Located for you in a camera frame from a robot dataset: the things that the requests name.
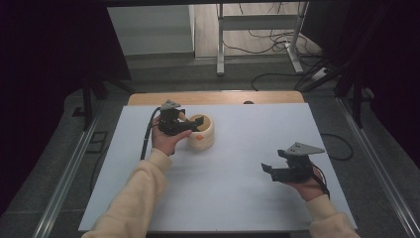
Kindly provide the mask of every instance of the gray carpet floor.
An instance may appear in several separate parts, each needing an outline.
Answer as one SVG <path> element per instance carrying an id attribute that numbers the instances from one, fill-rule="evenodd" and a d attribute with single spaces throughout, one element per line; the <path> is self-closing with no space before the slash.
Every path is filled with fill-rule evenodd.
<path id="1" fill-rule="evenodd" d="M 200 90 L 253 90 L 251 80 L 262 73 L 293 73 L 288 58 L 227 59 L 223 77 L 216 75 L 213 59 L 194 60 L 189 56 L 130 57 L 132 81 L 127 85 L 142 92 L 200 91 Z M 297 82 L 295 76 L 271 75 L 255 82 L 258 90 L 291 90 Z M 87 205 L 90 192 L 100 171 L 121 110 L 129 94 L 110 83 L 103 100 L 95 137 L 104 140 L 104 147 L 91 143 L 83 156 L 68 195 L 52 228 L 50 237 L 80 237 L 77 227 Z M 362 237 L 408 237 L 391 203 L 380 186 L 355 134 L 351 130 L 339 103 L 333 95 L 336 81 L 330 81 L 311 92 L 304 93 L 320 133 L 343 137 L 350 143 L 353 156 L 347 161 L 332 160 L 346 199 L 355 216 Z M 0 237 L 32 237 L 50 200 L 60 175 L 76 147 L 83 128 L 83 118 L 72 117 L 75 108 L 82 107 L 81 91 L 67 96 L 64 113 L 34 168 L 19 193 L 0 218 Z M 420 171 L 363 104 L 364 130 L 397 185 L 401 195 L 416 217 L 420 217 Z M 323 136 L 330 156 L 342 158 L 351 150 L 342 141 Z M 278 234 L 255 234 L 253 237 L 280 237 Z M 298 232 L 291 237 L 309 237 Z"/>

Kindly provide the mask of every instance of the person's left hand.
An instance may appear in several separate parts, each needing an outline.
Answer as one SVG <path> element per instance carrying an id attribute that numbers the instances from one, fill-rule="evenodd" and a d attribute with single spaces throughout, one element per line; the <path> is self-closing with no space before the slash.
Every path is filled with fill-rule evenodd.
<path id="1" fill-rule="evenodd" d="M 153 121 L 152 147 L 164 152 L 167 156 L 170 156 L 175 151 L 176 143 L 184 138 L 187 138 L 189 135 L 191 135 L 192 131 L 187 130 L 175 136 L 168 136 L 158 128 L 159 118 L 160 115 L 155 117 Z"/>

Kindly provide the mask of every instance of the table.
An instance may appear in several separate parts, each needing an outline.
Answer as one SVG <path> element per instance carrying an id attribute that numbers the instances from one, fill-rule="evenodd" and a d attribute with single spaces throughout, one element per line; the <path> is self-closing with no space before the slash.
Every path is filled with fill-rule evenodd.
<path id="1" fill-rule="evenodd" d="M 150 231 L 247 233 L 309 228 L 311 218 L 298 193 L 272 182 L 261 168 L 261 163 L 287 167 L 276 150 L 294 142 L 324 148 L 309 106 L 298 92 L 236 91 L 133 95 L 121 113 L 80 230 L 90 229 L 124 186 L 139 161 L 138 143 L 152 111 L 169 98 L 183 100 L 187 116 L 211 115 L 217 139 L 202 153 L 191 150 L 185 141 L 178 143 L 166 174 L 169 187 L 157 203 Z M 243 105 L 244 101 L 258 104 Z M 356 226 L 328 155 L 310 158 L 324 171 L 333 204 L 349 214 Z"/>

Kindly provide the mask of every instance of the white wall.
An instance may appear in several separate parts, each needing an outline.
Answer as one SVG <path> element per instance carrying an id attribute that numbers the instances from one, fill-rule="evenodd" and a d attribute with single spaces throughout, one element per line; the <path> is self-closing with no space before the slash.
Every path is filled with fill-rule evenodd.
<path id="1" fill-rule="evenodd" d="M 186 5 L 108 8 L 125 56 L 193 52 Z"/>

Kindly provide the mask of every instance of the sweatshirt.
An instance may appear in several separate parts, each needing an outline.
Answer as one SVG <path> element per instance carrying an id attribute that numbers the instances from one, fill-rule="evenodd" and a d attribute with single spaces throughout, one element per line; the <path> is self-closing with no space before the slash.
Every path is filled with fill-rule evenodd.
<path id="1" fill-rule="evenodd" d="M 82 238 L 146 237 L 155 205 L 166 188 L 164 174 L 171 164 L 166 154 L 152 149 L 150 157 L 139 162 L 108 210 Z M 327 195 L 307 202 L 307 207 L 313 218 L 309 229 L 312 237 L 359 237 L 349 217 L 337 212 Z"/>

